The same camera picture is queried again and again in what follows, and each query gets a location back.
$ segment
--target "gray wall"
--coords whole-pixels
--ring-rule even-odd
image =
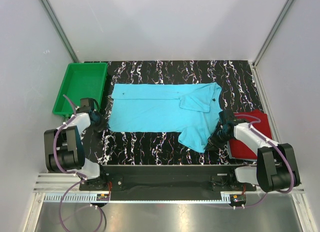
[[[50,0],[80,61],[253,60],[286,0]]]
[[[71,59],[39,0],[0,0],[0,45],[0,225],[20,232]]]
[[[320,228],[320,0],[296,0],[258,65],[282,142],[295,149]]]

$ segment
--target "red cloth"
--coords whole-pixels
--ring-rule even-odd
[[[261,122],[255,123],[255,124],[253,124],[253,126],[258,131],[260,131],[261,133],[263,133],[264,135],[266,135],[270,139],[272,139],[267,114],[264,114],[264,113],[260,112],[259,110],[254,110],[252,112],[243,112],[240,114],[258,117],[261,120]],[[254,119],[250,118],[250,117],[239,117],[239,118],[245,118],[250,122],[254,121]],[[237,158],[237,159],[252,159],[252,160],[257,159],[257,156],[255,155],[255,153],[252,150],[250,150],[249,147],[246,146],[241,141],[231,139],[231,140],[229,140],[229,145],[230,145],[230,151],[231,151],[232,157]]]

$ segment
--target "green tray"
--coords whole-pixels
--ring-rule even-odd
[[[63,97],[64,94],[79,106],[80,99],[86,97],[94,98],[100,105],[106,77],[106,63],[69,64],[53,107],[53,114],[61,116],[72,115],[72,108]]]

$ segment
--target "black marble mat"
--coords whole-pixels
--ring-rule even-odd
[[[262,105],[247,61],[112,61],[101,102],[102,113],[111,114],[111,94],[116,83],[193,84],[216,82],[222,87],[221,109],[234,112],[262,111]],[[226,148],[197,153],[178,142],[179,133],[82,134],[86,157],[102,165],[208,165],[239,164]]]

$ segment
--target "blue shirt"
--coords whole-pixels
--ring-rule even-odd
[[[218,121],[221,87],[116,84],[109,119],[114,132],[181,132],[178,141],[203,153]]]

